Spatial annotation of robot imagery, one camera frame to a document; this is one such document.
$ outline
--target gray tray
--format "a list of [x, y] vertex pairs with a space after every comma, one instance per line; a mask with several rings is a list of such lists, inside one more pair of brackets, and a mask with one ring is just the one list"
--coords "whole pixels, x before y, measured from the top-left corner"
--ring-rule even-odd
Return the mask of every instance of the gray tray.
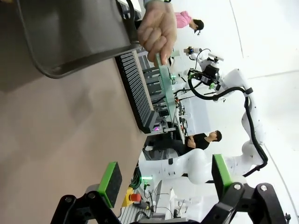
[[50, 78], [139, 47], [129, 38], [134, 16], [125, 21], [115, 0], [17, 0], [17, 6], [33, 62]]

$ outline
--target bolt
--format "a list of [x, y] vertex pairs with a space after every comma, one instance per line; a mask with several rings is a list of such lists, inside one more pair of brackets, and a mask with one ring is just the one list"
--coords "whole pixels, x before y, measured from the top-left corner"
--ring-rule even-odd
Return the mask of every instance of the bolt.
[[71, 198], [71, 197], [66, 197], [66, 198], [65, 198], [65, 201], [66, 201], [67, 203], [70, 203], [70, 202], [72, 201], [72, 198]]
[[265, 185], [262, 185], [262, 186], [261, 186], [261, 190], [262, 190], [262, 191], [266, 191], [266, 190], [267, 190], [267, 187], [266, 187]]
[[241, 189], [241, 185], [240, 185], [240, 184], [235, 184], [235, 185], [234, 185], [234, 189], [236, 189], [236, 190], [240, 190], [240, 189]]
[[88, 197], [89, 197], [90, 199], [94, 199], [94, 198], [95, 198], [95, 195], [94, 195], [94, 193], [90, 193], [90, 194], [88, 194]]

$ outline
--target person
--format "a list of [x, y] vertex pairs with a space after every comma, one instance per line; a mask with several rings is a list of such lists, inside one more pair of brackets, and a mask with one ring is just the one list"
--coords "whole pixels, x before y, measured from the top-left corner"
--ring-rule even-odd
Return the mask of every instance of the person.
[[181, 156], [195, 148], [205, 150], [211, 142], [219, 142], [221, 139], [222, 134], [217, 130], [209, 133], [208, 136], [204, 133], [189, 136], [185, 140], [185, 144], [183, 144], [181, 140], [163, 139], [155, 141], [154, 143], [150, 142], [144, 149], [145, 151], [151, 151], [172, 148], [177, 152], [178, 156]]
[[[189, 25], [189, 27], [194, 30], [194, 33], [198, 31], [198, 35], [200, 34], [200, 31], [204, 28], [203, 21], [192, 19], [192, 17], [189, 16], [187, 11], [174, 14], [177, 20], [177, 28], [184, 28]], [[141, 22], [142, 20], [135, 21], [136, 29], [140, 27]]]
[[167, 64], [177, 39], [177, 21], [172, 4], [160, 0], [144, 0], [145, 14], [137, 30], [138, 41], [148, 52], [148, 60], [155, 62], [160, 53]]

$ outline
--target green light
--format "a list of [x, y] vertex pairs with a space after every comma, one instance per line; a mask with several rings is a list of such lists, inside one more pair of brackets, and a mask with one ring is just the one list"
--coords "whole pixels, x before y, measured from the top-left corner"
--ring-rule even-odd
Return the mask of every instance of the green light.
[[152, 180], [153, 178], [151, 176], [143, 176], [141, 177], [143, 180]]

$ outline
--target pink shirt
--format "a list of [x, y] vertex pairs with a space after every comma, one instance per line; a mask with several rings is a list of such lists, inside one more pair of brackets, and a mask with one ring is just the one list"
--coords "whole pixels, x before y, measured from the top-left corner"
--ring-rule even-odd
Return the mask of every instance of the pink shirt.
[[188, 26], [191, 22], [192, 18], [189, 16], [187, 11], [183, 11], [181, 13], [175, 13], [177, 18], [177, 28], [183, 28]]

